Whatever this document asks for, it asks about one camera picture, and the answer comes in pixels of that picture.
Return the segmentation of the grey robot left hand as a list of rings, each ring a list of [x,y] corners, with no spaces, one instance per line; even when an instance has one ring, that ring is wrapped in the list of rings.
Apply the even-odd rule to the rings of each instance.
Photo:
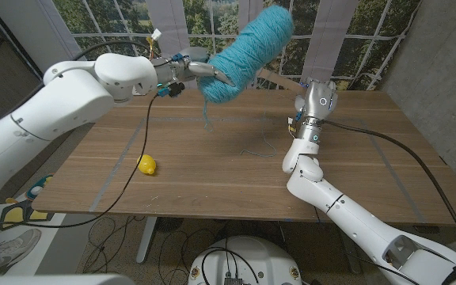
[[[221,70],[208,63],[210,53],[205,47],[187,47],[175,55],[152,59],[158,84],[169,86],[196,78],[217,79],[229,86],[234,83]]]

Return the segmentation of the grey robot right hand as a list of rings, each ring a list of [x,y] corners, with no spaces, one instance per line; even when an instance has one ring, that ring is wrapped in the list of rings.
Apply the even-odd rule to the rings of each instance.
[[[294,107],[297,111],[294,120],[298,122],[307,117],[325,120],[336,107],[338,100],[336,83],[307,78],[302,86],[306,88],[306,92],[304,95],[297,95],[294,99]]]

